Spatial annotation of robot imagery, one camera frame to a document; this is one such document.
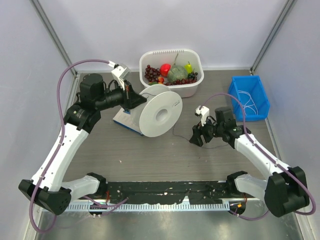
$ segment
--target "white wall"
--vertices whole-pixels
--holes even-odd
[[[66,65],[29,1],[0,1],[0,9],[0,238],[21,240],[29,201],[18,185],[58,136],[56,86]],[[61,86],[63,105],[71,81]]]
[[[258,67],[270,101],[269,121],[280,155],[306,173],[320,226],[320,1],[297,1]]]
[[[138,69],[145,52],[173,48],[195,50],[206,68],[249,68],[286,0],[40,2],[73,62],[100,58]]]

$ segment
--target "floor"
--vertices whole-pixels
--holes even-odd
[[[197,93],[183,99],[182,114],[176,124],[175,134],[189,139],[192,126],[199,122],[195,109],[214,93],[227,92],[232,76],[249,75],[248,70],[206,71],[205,79]],[[103,74],[108,83],[110,73]],[[128,79],[134,89],[143,89],[139,74]],[[230,106],[227,97],[213,99],[207,107]],[[244,170],[261,178],[260,172],[240,153],[221,139],[213,139],[204,147],[190,144],[186,139],[174,136],[172,129],[162,136],[148,138],[115,124],[112,118],[119,107],[101,113],[102,118],[77,151],[65,181],[82,178],[94,172],[108,181],[205,181],[225,180],[227,175]],[[248,128],[271,152],[270,135],[264,121],[249,122]],[[264,205],[251,201],[245,216],[257,217],[265,212]],[[38,234],[37,240],[55,239],[113,239],[113,240],[300,240],[303,239],[295,215],[266,218],[248,222],[228,212],[141,212],[114,213],[98,219],[85,219],[88,213],[65,212],[58,217],[56,227],[46,235]],[[43,213],[40,226],[45,229],[52,215]]]
[[[183,98],[182,113],[174,129],[175,134],[187,139],[192,135],[192,126],[200,120],[195,116],[196,107],[214,93],[226,93],[232,76],[249,75],[249,71],[215,70],[205,71],[204,75],[196,94]],[[110,73],[103,74],[103,78],[107,83],[112,80]],[[131,73],[128,80],[136,92],[144,89],[138,72]],[[230,99],[224,96],[207,104],[211,114],[223,106],[231,106]],[[108,181],[225,180],[227,175],[240,170],[261,177],[247,158],[219,138],[214,138],[204,146],[210,149],[205,149],[174,136],[172,129],[159,137],[143,137],[113,122],[119,109],[101,112],[101,120],[77,151],[65,181],[82,178],[89,172],[103,175]],[[273,152],[265,121],[249,122],[248,128]]]

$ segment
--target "metal beam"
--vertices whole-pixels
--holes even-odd
[[[281,26],[283,25],[283,23],[285,22],[288,14],[290,13],[291,9],[293,8],[293,6],[295,5],[297,0],[287,0],[280,15],[278,16],[277,20],[275,21],[272,30],[269,33],[269,36],[266,38],[258,56],[256,57],[252,67],[251,67],[251,71],[253,74],[255,74],[256,69],[258,68],[262,58],[264,57],[264,55],[266,54],[270,44],[272,43],[272,41],[275,39],[277,33],[279,32]]]
[[[33,5],[36,13],[38,14],[39,18],[41,19],[45,29],[47,30],[48,34],[50,35],[53,43],[55,44],[56,48],[58,49],[59,53],[61,54],[65,63],[70,66],[72,64],[67,51],[65,50],[64,46],[62,45],[55,29],[53,28],[52,24],[50,23],[47,14],[45,13],[44,9],[42,8],[39,0],[30,0],[31,4]],[[74,77],[76,77],[77,72],[74,68],[71,69],[71,72]]]

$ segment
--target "gray wood surface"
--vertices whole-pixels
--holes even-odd
[[[107,83],[112,80],[110,73],[102,75]],[[214,93],[226,93],[232,76],[243,75],[249,75],[249,71],[205,71],[196,94],[182,99],[183,109],[174,133],[189,139],[192,126],[200,120],[195,116],[196,107]],[[131,73],[128,80],[137,92],[143,89],[138,72]],[[214,115],[215,108],[227,105],[231,106],[231,100],[218,96],[206,106]],[[103,175],[108,181],[225,180],[227,175],[240,170],[262,177],[246,157],[219,138],[206,144],[204,147],[210,148],[206,149],[174,136],[172,129],[159,137],[140,136],[113,122],[112,118],[119,109],[115,107],[101,113],[101,120],[72,160],[65,181],[82,178],[90,172]],[[248,128],[261,144],[274,153],[265,121],[248,122]]]

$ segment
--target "blue bin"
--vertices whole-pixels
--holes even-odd
[[[228,93],[244,106],[246,121],[263,120],[268,116],[270,103],[259,76],[233,76]],[[239,104],[233,98],[231,101],[236,120],[243,121]]]

